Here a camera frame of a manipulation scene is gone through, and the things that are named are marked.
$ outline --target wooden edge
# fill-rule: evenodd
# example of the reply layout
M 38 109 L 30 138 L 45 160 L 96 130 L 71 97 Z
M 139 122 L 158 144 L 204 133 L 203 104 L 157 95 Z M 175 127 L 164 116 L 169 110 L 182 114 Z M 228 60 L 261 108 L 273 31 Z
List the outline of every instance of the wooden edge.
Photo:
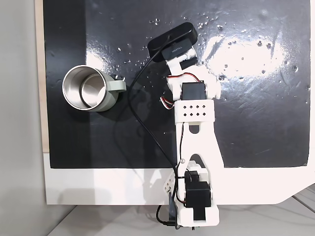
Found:
M 35 26 L 42 148 L 49 153 L 43 0 L 35 0 Z

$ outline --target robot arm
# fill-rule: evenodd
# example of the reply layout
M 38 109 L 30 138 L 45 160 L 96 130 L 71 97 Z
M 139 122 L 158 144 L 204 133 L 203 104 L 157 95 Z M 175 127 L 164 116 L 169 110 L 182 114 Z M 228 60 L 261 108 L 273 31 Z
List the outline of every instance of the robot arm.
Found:
M 182 38 L 178 37 L 176 42 L 162 51 L 171 71 L 167 84 L 175 101 L 177 224 L 183 227 L 214 226 L 219 223 L 215 197 L 216 179 L 221 177 L 217 170 L 222 169 L 223 161 L 214 133 L 213 98 L 220 98 L 221 86 L 204 65 L 195 65 L 196 53 L 192 45 L 196 40 L 189 38 L 185 30 L 187 28 L 183 27 Z M 173 35 L 174 31 L 165 34 Z M 198 132 L 192 133 L 190 126 L 196 126 Z M 205 168 L 190 160 L 195 154 L 200 156 Z M 164 185 L 167 195 L 173 193 L 174 183 L 175 175 L 172 172 Z

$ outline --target black cable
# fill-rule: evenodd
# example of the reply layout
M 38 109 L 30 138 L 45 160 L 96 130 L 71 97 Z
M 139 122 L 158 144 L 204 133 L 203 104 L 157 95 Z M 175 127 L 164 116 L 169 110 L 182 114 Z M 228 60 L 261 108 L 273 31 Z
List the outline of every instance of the black cable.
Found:
M 190 179 L 192 180 L 192 176 L 191 176 L 191 173 L 190 171 L 186 168 L 186 170 L 188 171 L 189 175 L 190 175 Z
M 148 67 L 148 65 L 150 64 L 150 62 L 159 54 L 161 53 L 161 51 L 164 49 L 164 47 L 168 44 L 170 40 L 170 37 L 168 36 L 167 37 L 167 40 L 165 41 L 165 43 L 163 43 L 163 45 L 161 46 L 161 48 L 157 51 L 157 53 L 155 53 L 149 60 L 148 62 L 144 65 L 144 67 L 140 70 L 140 72 L 138 73 L 138 75 L 136 76 L 136 78 L 132 81 L 130 87 L 129 87 L 129 90 L 128 90 L 128 93 L 127 93 L 127 100 L 128 100 L 128 105 L 129 105 L 129 108 L 132 112 L 132 114 L 134 115 L 134 117 L 139 121 L 139 123 L 142 125 L 142 127 L 151 135 L 151 137 L 153 138 L 153 140 L 155 141 L 156 145 L 159 147 L 159 149 L 161 150 L 161 152 L 163 153 L 163 155 L 166 157 L 166 159 L 169 161 L 169 163 L 171 164 L 172 168 L 173 168 L 173 171 L 174 171 L 174 174 L 175 174 L 175 184 L 174 184 L 174 191 L 173 191 L 173 194 L 172 194 L 172 202 L 174 204 L 174 208 L 175 208 L 175 224 L 173 222 L 164 222 L 164 221 L 161 221 L 159 220 L 158 218 L 158 213 L 159 213 L 159 210 L 161 208 L 161 205 L 158 206 L 157 208 L 157 220 L 162 223 L 162 224 L 166 224 L 168 226 L 174 226 L 175 225 L 175 228 L 176 229 L 179 229 L 180 227 L 177 226 L 177 207 L 176 207 L 176 204 L 175 204 L 175 193 L 177 191 L 177 188 L 178 188 L 178 175 L 177 175 L 177 171 L 176 171 L 176 166 L 175 164 L 173 163 L 173 161 L 171 160 L 171 158 L 169 158 L 166 154 L 166 152 L 163 150 L 163 148 L 161 147 L 161 145 L 159 144 L 158 142 L 158 139 L 155 137 L 155 135 L 151 132 L 150 129 L 148 129 L 146 127 L 146 125 L 143 123 L 143 121 L 140 119 L 140 117 L 138 116 L 138 114 L 135 112 L 135 110 L 133 109 L 132 105 L 131 105 L 131 99 L 130 99 L 130 96 L 131 96 L 131 91 L 132 91 L 132 88 L 133 86 L 135 85 L 135 83 L 137 82 L 137 80 L 139 79 L 139 77 L 141 76 L 141 74 L 143 73 L 143 71 Z
M 183 142 L 183 135 L 184 135 L 184 124 L 185 124 L 185 122 L 183 122 L 183 125 L 182 125 L 181 140 L 180 140 L 180 143 L 179 143 L 179 158 L 180 158 L 180 161 L 179 161 L 179 163 L 178 163 L 178 165 L 177 165 L 177 167 L 176 167 L 177 175 L 178 175 L 178 167 L 179 167 L 179 165 L 180 165 L 180 163 L 181 163 L 181 159 L 182 159 L 182 142 Z M 177 191 L 178 191 L 178 189 L 176 189 L 176 198 L 177 198 L 177 200 L 178 200 L 179 202 L 181 202 L 181 203 L 184 204 L 185 202 L 184 202 L 184 201 L 181 201 L 181 200 L 179 199 L 178 194 L 177 194 Z

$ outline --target metal cup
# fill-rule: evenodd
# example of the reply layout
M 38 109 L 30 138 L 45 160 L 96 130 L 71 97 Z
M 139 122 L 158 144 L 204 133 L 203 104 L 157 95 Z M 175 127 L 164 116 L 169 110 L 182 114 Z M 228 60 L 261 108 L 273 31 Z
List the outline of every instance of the metal cup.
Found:
M 118 93 L 123 91 L 126 91 L 124 81 L 115 81 L 111 76 L 87 65 L 72 68 L 63 79 L 64 98 L 81 111 L 106 111 L 115 105 Z

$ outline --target white mug handle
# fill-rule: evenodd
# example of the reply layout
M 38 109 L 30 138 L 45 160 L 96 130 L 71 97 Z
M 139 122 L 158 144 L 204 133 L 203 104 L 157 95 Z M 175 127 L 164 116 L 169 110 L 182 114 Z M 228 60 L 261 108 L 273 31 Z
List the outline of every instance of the white mug handle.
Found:
M 124 92 L 126 91 L 126 83 L 122 80 L 106 81 L 108 91 Z

